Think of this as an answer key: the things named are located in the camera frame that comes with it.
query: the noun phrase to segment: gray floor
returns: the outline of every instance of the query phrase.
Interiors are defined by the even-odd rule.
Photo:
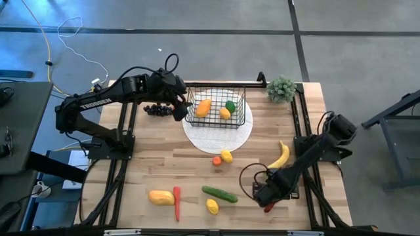
[[[81,15],[90,28],[292,30],[286,0],[27,0],[27,4],[45,26]],[[295,0],[295,7],[300,30],[420,30],[420,1]],[[0,26],[35,26],[35,22],[20,1],[9,1],[0,12]],[[48,37],[55,62],[52,77],[59,87],[80,93],[94,78],[104,78],[98,66],[66,50],[57,34]],[[419,89],[420,37],[302,37],[302,42],[309,79],[321,82],[327,108],[356,124]],[[68,43],[103,63],[112,78],[135,65],[161,67],[169,53],[177,52],[177,73],[184,79],[253,81],[264,71],[268,78],[283,74],[302,81],[292,35],[80,34]],[[29,69],[35,72],[34,81],[47,80],[47,53],[40,33],[2,32],[0,45],[2,68]],[[72,142],[52,125],[53,107],[59,103],[51,98],[34,151],[43,153]],[[420,114],[420,107],[415,113]],[[95,110],[86,116],[99,118]],[[396,170],[381,129],[360,129],[350,148],[354,155],[343,161],[343,172],[354,224],[418,235],[420,188],[382,190],[382,184],[396,179]]]

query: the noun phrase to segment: wooden tabletop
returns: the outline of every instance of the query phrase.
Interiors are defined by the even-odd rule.
[[[321,85],[304,83],[312,132],[326,110]],[[247,88],[246,100],[253,114],[253,129],[242,147],[233,151],[232,164],[214,167],[212,154],[204,153],[193,146],[186,137],[181,122],[172,117],[150,117],[138,107],[134,135],[136,136],[133,158],[129,161],[118,227],[135,228],[188,228],[188,229],[309,229],[303,181],[299,182],[301,198],[284,200],[275,205],[269,213],[264,213],[240,189],[238,176],[243,167],[260,162],[266,165],[280,156],[279,141],[290,148],[291,157],[287,164],[295,160],[293,137],[295,129],[291,105],[273,104],[261,88]],[[301,116],[301,105],[298,110]],[[100,124],[116,128],[121,104],[104,106]],[[130,108],[127,109],[128,124]],[[92,211],[104,194],[110,161],[99,161],[90,171],[83,191],[83,217]],[[243,174],[243,184],[251,193],[253,175],[261,167],[250,168]],[[343,180],[339,169],[331,163],[320,163],[320,173],[324,194],[337,214],[351,225]],[[216,199],[220,206],[217,216],[211,215],[205,201],[214,198],[201,191],[203,185],[224,189],[238,196],[237,203]],[[148,200],[150,190],[172,191],[181,188],[180,221],[175,220],[174,206],[156,206]],[[110,219],[114,198],[110,201]],[[318,222],[321,223],[318,201],[314,197]]]

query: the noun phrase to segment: yellow banana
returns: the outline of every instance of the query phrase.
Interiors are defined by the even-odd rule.
[[[282,146],[282,155],[277,161],[274,161],[271,165],[269,165],[268,168],[280,168],[289,159],[289,147],[283,144],[282,141],[280,141],[280,145]]]

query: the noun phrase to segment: green plant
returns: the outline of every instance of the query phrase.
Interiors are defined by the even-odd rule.
[[[296,84],[290,79],[286,79],[282,76],[278,79],[273,79],[270,84],[267,85],[267,93],[273,102],[291,102],[296,91]]]

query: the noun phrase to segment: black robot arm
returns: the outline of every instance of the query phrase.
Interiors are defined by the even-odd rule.
[[[85,119],[81,112],[114,102],[161,102],[173,104],[173,117],[181,121],[188,113],[183,94],[186,94],[184,81],[164,69],[153,72],[151,76],[143,74],[124,77],[108,88],[67,97],[60,106],[55,107],[56,128],[61,133],[83,132],[104,140],[112,148],[124,148],[122,130],[102,127]]]
[[[268,173],[266,184],[254,194],[260,207],[285,199],[296,188],[302,172],[312,166],[327,151],[338,145],[349,144],[356,135],[356,127],[342,115],[330,115],[324,123],[321,135],[308,137],[309,148],[291,167]]]

